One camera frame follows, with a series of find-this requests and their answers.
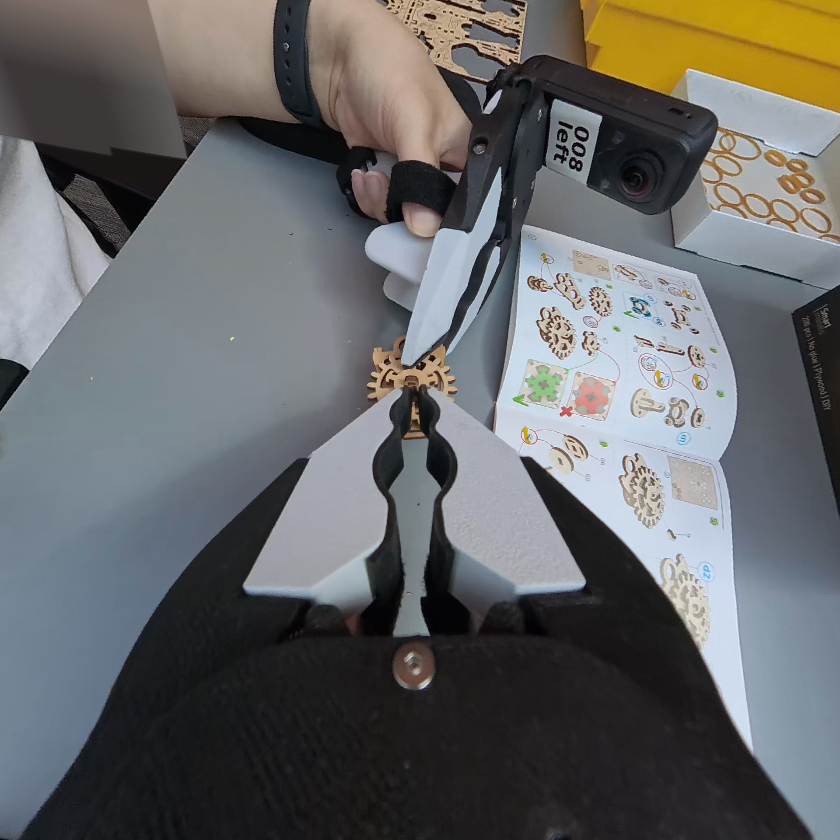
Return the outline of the yellow plastic bin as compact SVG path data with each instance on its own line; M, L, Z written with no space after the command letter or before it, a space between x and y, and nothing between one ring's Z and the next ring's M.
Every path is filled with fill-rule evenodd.
M581 1L589 68L671 92L687 69L839 110L838 1Z

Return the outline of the printed instruction booklet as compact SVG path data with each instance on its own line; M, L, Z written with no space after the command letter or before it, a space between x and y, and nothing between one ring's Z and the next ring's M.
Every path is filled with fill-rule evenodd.
M737 386L698 278L526 226L495 432L636 553L749 746L728 488Z

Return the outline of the wooden parts sheet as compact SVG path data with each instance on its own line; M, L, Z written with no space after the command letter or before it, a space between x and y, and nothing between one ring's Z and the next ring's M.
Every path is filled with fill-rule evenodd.
M438 66L476 82L519 62L526 1L383 1Z

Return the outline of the person's white shirt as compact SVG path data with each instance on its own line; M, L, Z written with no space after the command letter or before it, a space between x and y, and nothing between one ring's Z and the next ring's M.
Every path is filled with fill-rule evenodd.
M34 142L1 138L1 356L31 370L111 259L49 182Z

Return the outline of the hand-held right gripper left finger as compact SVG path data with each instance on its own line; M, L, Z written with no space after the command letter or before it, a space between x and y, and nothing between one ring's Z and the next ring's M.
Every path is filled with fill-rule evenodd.
M366 633L390 634L404 582L390 494L403 469L403 436L404 391L393 391L316 449L245 591L365 613Z

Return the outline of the black wristband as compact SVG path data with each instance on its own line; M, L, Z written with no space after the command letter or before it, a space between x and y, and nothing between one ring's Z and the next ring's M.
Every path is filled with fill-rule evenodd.
M273 30L276 86L284 109L309 127L327 128L309 76L307 22L310 1L277 1Z

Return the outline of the person's left forearm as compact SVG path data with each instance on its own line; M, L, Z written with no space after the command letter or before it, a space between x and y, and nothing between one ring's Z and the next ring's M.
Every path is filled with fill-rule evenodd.
M149 1L179 115L294 123L274 68L275 1Z

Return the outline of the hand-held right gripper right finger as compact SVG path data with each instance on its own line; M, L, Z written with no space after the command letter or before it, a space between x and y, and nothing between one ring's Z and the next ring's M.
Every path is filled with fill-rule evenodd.
M464 633L499 602L573 592L585 578L516 451L423 389L427 470L440 486L425 570L431 634Z

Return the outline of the person's left hand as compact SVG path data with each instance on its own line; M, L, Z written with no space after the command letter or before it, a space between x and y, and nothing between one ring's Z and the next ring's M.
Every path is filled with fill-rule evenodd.
M311 89L348 145L461 170L471 125L425 48L376 1L314 1Z

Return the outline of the wooden gear assembly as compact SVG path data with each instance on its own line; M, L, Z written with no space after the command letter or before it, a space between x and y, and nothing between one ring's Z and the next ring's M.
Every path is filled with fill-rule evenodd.
M380 401L391 391L401 390L406 384L414 383L436 389L454 400L457 387L455 377L449 373L449 367L445 363L446 348L439 345L413 366L405 366L403 364L405 341L406 336L403 335L394 341L392 350L374 349L372 381L367 385L371 391L370 399Z

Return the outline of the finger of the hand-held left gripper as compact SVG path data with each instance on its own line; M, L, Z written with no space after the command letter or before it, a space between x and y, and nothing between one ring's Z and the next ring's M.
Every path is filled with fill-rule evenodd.
M459 229L446 226L442 228ZM508 232L508 226L504 221L497 218L489 240L480 248L469 277L467 290L456 307L454 323L447 335L452 341L449 346L443 343L439 345L443 345L446 349L452 349L464 335L494 287L510 245L511 236Z
M443 343L449 346L456 307L467 290L480 248L490 238L501 198L501 170L497 170L471 231L441 227L434 237L416 297L402 362L411 366Z

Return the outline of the black cardboard box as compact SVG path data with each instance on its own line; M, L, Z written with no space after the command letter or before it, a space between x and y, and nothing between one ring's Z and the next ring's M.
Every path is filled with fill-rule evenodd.
M796 310L792 318L839 506L839 287Z

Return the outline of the white cardboard box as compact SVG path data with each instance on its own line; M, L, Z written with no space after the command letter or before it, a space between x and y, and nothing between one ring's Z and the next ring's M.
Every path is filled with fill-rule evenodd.
M839 116L802 101L687 70L678 98L714 111L719 128L784 152L816 158L839 223ZM700 173L671 211L675 246L736 266L766 270L830 290L839 281L839 244L711 209Z

